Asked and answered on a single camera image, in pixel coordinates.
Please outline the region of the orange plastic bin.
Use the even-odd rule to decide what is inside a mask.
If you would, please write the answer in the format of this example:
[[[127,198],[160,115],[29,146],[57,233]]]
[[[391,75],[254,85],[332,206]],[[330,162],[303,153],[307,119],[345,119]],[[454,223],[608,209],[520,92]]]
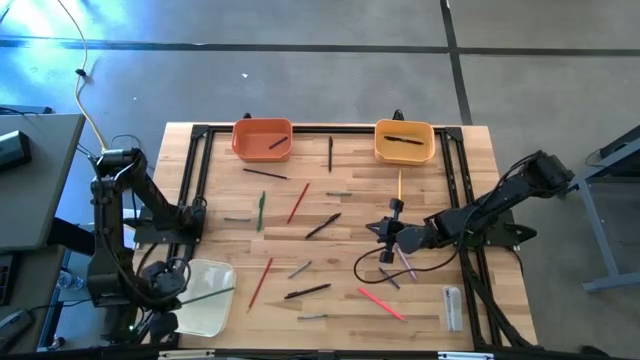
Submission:
[[[274,149],[268,147],[288,136]],[[293,125],[286,118],[238,120],[232,130],[232,150],[246,163],[286,162],[293,148]]]

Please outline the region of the black support beam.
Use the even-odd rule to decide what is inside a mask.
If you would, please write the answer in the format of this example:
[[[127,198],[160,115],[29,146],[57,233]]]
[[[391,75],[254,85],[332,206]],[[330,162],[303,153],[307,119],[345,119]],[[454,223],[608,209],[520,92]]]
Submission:
[[[70,250],[91,257],[87,267],[88,276],[133,272],[133,250],[124,246],[123,223],[129,218],[122,216],[98,219],[94,228],[72,224],[60,218],[52,222],[47,243],[62,245]]]

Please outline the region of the blue-grey table frame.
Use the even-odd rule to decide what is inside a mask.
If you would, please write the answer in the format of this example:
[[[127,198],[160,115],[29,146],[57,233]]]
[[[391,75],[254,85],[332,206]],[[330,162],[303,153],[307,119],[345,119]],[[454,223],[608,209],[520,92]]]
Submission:
[[[640,125],[594,150],[579,173],[560,194],[581,198],[602,255],[607,275],[587,281],[588,292],[640,285],[640,270],[619,267],[612,244],[640,245]]]

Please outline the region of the pink pencil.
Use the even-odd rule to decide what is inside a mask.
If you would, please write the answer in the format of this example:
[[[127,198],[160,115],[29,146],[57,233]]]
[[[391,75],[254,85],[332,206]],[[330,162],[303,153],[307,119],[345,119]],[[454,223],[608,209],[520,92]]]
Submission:
[[[382,300],[380,300],[379,298],[377,298],[376,296],[374,296],[372,293],[370,293],[369,291],[367,291],[366,289],[360,287],[357,289],[359,293],[361,293],[362,295],[364,295],[365,297],[367,297],[369,300],[371,300],[372,302],[374,302],[376,305],[378,305],[379,307],[381,307],[384,311],[386,311],[387,313],[389,313],[390,315],[392,315],[393,317],[395,317],[396,319],[403,321],[403,322],[407,322],[406,318],[404,316],[402,316],[401,314],[399,314],[398,312],[396,312],[393,308],[391,308],[388,304],[386,304],[385,302],[383,302]]]

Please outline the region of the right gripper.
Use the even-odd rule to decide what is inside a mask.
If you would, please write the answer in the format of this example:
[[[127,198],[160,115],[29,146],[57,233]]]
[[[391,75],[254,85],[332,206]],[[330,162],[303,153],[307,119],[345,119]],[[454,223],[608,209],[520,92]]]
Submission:
[[[384,217],[381,221],[368,223],[366,228],[374,233],[377,240],[384,243],[384,248],[379,256],[381,263],[392,263],[394,259],[393,248],[396,243],[397,233],[403,229],[399,216],[403,211],[404,202],[398,198],[392,198],[389,205],[391,216]]]

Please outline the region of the white stapler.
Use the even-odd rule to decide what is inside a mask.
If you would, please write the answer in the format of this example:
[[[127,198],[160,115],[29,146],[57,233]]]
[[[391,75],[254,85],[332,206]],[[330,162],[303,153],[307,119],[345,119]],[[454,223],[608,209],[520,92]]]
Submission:
[[[449,332],[463,331],[462,295],[457,287],[443,289],[445,315]]]

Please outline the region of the black aluminium table frame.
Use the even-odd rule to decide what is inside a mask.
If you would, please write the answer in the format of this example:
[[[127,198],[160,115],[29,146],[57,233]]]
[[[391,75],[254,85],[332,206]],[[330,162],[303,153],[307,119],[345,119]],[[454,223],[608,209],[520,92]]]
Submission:
[[[371,351],[390,357],[403,351],[468,351],[469,327],[447,328],[443,289],[461,287],[459,257],[451,248],[423,249],[407,256],[417,267],[417,283],[401,259],[379,263],[375,235],[366,228],[390,212],[397,196],[398,170],[403,171],[402,219],[420,223],[427,216],[464,203],[462,187],[469,180],[475,192],[488,191],[498,172],[488,130],[465,126],[459,162],[455,145],[438,147],[421,167],[382,164],[374,157],[370,125],[298,124],[291,157],[281,163],[241,161],[232,151],[231,129],[208,125],[207,136],[191,141],[192,125],[170,123],[154,158],[153,179],[165,197],[176,201],[184,178],[191,194],[207,202],[205,228],[195,248],[198,259],[230,264],[236,285],[224,330],[215,337],[180,336],[180,349],[200,349],[217,355],[248,352],[257,357],[314,350]],[[333,138],[332,171],[328,172],[328,138]],[[255,169],[289,177],[283,180],[244,172]],[[310,187],[290,224],[290,212],[307,182]],[[258,203],[266,200],[263,226],[256,231]],[[351,192],[352,196],[327,196]],[[331,215],[342,215],[314,236],[305,236]],[[250,222],[224,217],[251,218]],[[251,311],[247,307],[269,258],[274,261]],[[298,266],[312,264],[296,277]],[[401,286],[395,289],[379,272],[385,269]],[[330,283],[324,290],[285,300],[294,291]],[[358,292],[364,288],[404,316],[400,321]],[[305,314],[327,318],[297,320]]]

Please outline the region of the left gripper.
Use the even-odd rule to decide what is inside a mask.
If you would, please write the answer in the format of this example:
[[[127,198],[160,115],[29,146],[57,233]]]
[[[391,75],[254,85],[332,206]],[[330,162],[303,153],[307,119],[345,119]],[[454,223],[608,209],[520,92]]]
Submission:
[[[151,343],[160,343],[177,330],[174,311],[182,307],[178,296],[186,291],[191,275],[191,266],[183,258],[157,261],[143,270],[146,288],[141,304],[151,311],[147,321]]]

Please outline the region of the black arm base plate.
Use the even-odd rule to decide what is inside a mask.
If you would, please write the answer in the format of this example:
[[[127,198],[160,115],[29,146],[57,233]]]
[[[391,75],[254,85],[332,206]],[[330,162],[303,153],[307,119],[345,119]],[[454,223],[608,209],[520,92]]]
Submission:
[[[513,212],[507,210],[491,220],[480,230],[469,230],[463,244],[469,249],[483,246],[501,248],[519,247],[521,243],[537,236],[537,231],[529,226],[517,224]]]
[[[201,238],[203,224],[195,224],[158,230],[152,223],[142,223],[135,227],[134,241],[138,244],[180,244],[194,245]]]

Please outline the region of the green pencil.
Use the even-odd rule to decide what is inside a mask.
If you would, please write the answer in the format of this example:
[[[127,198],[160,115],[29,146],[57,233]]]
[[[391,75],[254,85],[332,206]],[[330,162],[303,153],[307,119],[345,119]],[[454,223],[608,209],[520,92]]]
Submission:
[[[229,287],[229,288],[225,288],[225,289],[222,289],[222,290],[211,292],[211,293],[208,293],[208,294],[205,294],[205,295],[194,297],[194,298],[191,298],[191,299],[188,299],[188,300],[185,300],[185,301],[181,301],[181,303],[182,303],[182,305],[187,305],[187,304],[198,302],[198,301],[201,301],[201,300],[204,300],[204,299],[208,299],[208,298],[211,298],[211,297],[222,295],[222,294],[228,293],[228,292],[233,291],[233,290],[235,290],[235,287]]]

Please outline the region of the clear water bottle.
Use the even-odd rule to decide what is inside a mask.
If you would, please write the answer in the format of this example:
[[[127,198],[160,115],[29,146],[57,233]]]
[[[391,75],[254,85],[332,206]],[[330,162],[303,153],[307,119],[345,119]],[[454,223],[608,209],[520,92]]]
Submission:
[[[57,279],[57,287],[59,289],[79,290],[84,287],[85,280],[66,270],[61,270]]]

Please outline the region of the grey side table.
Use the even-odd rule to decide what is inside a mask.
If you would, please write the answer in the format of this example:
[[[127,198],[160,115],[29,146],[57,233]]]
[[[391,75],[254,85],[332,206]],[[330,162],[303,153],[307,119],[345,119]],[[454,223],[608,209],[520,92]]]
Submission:
[[[85,117],[81,114],[0,116],[0,137],[20,131],[31,161],[0,171],[0,252],[47,243]]]

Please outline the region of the dark blue crayon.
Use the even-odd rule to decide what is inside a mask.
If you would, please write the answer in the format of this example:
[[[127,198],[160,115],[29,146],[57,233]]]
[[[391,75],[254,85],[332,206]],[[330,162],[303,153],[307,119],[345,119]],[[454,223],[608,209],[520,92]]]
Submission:
[[[395,289],[400,290],[401,286],[396,282],[394,278],[382,267],[378,267],[379,272],[385,277],[386,281],[388,281]]]

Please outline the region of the grey handheld device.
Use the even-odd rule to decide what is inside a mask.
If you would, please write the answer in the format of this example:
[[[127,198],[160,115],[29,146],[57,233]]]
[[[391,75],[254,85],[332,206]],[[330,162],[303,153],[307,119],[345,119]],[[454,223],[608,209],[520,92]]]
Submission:
[[[8,352],[32,321],[31,313],[24,309],[16,310],[0,320],[0,353]]]

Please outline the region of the black keyboard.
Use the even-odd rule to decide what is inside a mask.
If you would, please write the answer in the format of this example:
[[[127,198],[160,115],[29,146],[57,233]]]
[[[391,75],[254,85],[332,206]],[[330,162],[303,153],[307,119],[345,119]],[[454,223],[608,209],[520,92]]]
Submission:
[[[0,254],[0,306],[10,302],[16,260],[12,254]]]

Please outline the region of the white plastic bin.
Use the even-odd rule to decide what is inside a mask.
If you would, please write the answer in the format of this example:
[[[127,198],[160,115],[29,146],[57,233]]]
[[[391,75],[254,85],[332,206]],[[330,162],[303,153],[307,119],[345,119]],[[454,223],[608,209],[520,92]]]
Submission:
[[[192,259],[191,279],[178,299],[194,297],[236,285],[236,273],[230,264],[205,259]],[[182,305],[177,315],[177,332],[201,337],[215,337],[221,333],[230,313],[234,290],[228,293]]]

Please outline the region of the yellow plastic bin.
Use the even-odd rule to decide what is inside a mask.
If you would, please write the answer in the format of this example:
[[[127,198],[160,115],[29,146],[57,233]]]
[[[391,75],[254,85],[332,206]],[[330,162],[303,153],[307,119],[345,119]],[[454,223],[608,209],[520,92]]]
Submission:
[[[424,142],[413,145],[388,141],[385,135],[409,138]],[[374,128],[374,155],[377,161],[387,164],[421,166],[435,154],[435,129],[426,122],[381,119]]]

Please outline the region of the white paper sheet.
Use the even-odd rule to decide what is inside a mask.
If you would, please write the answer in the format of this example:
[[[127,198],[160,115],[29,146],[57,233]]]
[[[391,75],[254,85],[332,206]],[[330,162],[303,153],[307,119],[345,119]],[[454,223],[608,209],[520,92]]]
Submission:
[[[125,208],[123,210],[123,219],[137,218],[140,214],[139,210]],[[133,226],[123,223],[124,246],[130,249],[136,249],[138,245],[134,241],[136,230]]]

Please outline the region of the lilac pen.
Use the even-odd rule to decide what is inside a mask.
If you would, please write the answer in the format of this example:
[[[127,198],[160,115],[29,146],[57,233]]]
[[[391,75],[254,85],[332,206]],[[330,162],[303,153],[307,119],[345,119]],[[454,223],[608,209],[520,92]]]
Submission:
[[[414,272],[414,270],[412,269],[411,264],[409,263],[408,259],[406,258],[406,255],[401,251],[399,245],[395,245],[394,246],[394,250],[396,252],[396,254],[400,257],[403,265],[405,266],[406,270],[408,271],[409,276],[411,277],[412,281],[417,283],[417,275]]]

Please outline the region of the black box device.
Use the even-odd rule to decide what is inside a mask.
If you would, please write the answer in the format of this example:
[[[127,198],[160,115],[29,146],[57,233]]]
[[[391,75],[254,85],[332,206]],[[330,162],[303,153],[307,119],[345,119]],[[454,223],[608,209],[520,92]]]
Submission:
[[[29,163],[32,160],[30,138],[22,131],[0,135],[0,172]]]

